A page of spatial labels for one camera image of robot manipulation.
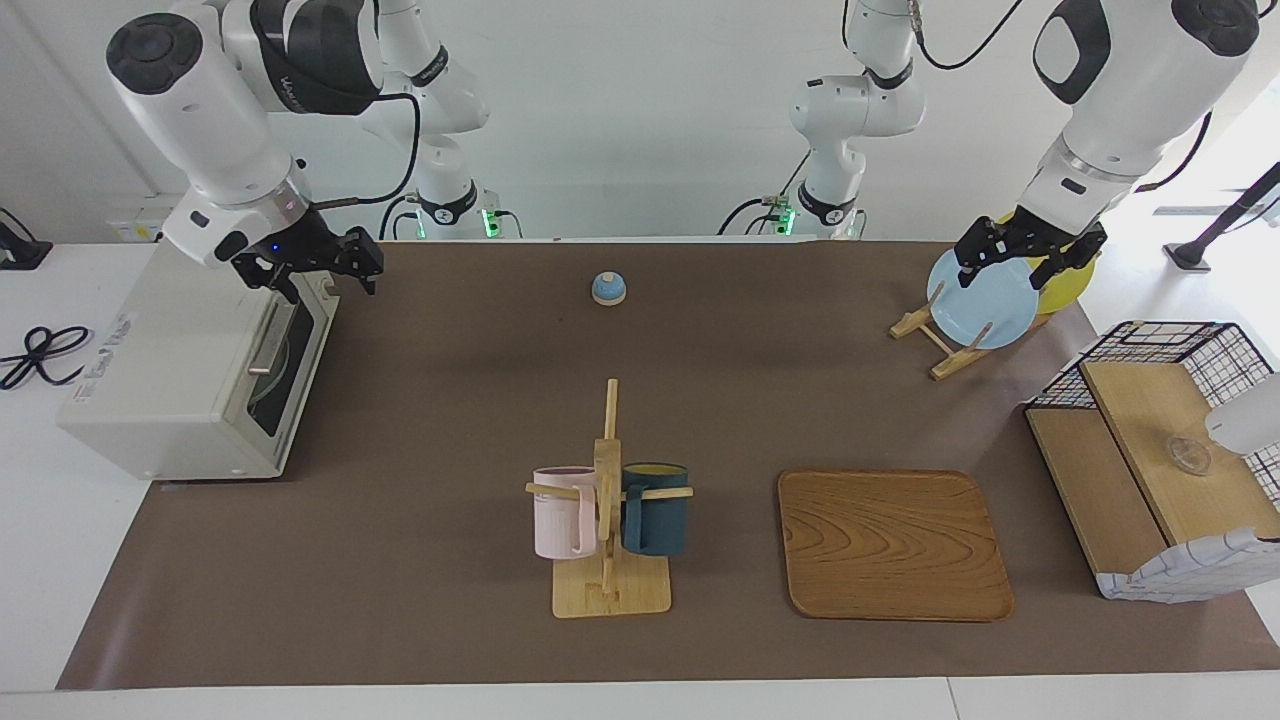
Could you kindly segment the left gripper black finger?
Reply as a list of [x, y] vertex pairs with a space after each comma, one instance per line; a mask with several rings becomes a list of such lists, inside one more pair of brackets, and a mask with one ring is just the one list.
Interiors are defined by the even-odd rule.
[[1105, 228], [1089, 228], [1068, 246], [1050, 247], [1050, 252], [1036, 266], [1036, 290], [1042, 291], [1056, 275], [1065, 270], [1083, 270], [1108, 240]]
[[957, 282], [968, 288], [983, 269], [1001, 261], [1001, 225], [973, 222], [954, 245], [954, 255], [959, 265]]

